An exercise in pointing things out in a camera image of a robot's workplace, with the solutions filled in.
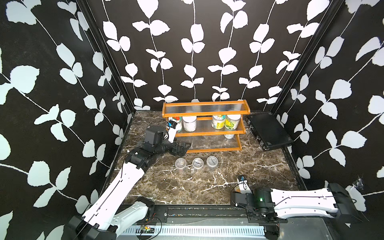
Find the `small seed jar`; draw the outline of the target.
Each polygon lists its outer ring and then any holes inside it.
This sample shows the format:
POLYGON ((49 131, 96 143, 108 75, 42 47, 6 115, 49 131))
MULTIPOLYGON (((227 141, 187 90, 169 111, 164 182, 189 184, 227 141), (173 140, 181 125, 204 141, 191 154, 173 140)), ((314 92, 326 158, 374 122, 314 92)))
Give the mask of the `small seed jar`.
POLYGON ((175 161, 175 167, 178 171, 182 172, 187 167, 187 161, 184 158, 178 158, 175 161))
POLYGON ((215 169, 218 166, 218 159, 215 156, 209 156, 206 160, 207 166, 210 170, 215 169))
POLYGON ((204 161, 201 158, 195 158, 192 162, 195 171, 201 170, 204 167, 204 161))

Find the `white large jar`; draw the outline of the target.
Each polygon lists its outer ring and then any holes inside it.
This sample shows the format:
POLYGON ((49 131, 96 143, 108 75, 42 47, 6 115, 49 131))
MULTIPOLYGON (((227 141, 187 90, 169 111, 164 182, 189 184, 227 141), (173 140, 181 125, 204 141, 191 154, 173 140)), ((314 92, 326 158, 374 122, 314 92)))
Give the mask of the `white large jar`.
POLYGON ((183 128, 187 132, 194 132, 197 129, 197 117, 185 116, 183 117, 183 128))

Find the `red label large jar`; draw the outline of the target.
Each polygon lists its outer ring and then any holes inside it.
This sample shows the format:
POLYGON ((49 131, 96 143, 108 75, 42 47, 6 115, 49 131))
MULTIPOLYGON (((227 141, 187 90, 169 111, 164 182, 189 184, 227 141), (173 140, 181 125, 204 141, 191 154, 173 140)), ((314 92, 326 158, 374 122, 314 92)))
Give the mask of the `red label large jar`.
POLYGON ((174 121, 177 123, 176 130, 180 132, 183 129, 182 117, 174 117, 174 121))

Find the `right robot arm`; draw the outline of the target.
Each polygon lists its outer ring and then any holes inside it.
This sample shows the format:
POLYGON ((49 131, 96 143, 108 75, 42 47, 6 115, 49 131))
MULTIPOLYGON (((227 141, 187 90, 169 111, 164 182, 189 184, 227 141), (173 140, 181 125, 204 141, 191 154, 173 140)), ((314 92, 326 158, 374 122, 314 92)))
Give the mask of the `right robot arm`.
POLYGON ((231 192, 231 206, 244 209, 250 222, 278 224, 290 218, 319 217, 342 223, 361 223, 355 200, 339 184, 312 191, 259 188, 251 191, 245 181, 231 192))

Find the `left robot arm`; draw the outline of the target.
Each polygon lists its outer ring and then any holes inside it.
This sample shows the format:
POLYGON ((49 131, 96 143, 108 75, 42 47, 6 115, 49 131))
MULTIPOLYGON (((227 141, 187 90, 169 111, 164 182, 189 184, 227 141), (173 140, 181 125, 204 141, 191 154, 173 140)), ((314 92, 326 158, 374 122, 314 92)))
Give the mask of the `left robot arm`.
POLYGON ((174 124, 146 129, 145 138, 128 153, 119 173, 99 199, 82 216, 72 217, 64 226, 64 240, 115 240, 136 222, 153 215, 155 204, 144 197, 121 212, 118 209, 158 157, 165 153, 186 155, 192 144, 175 139, 174 124))

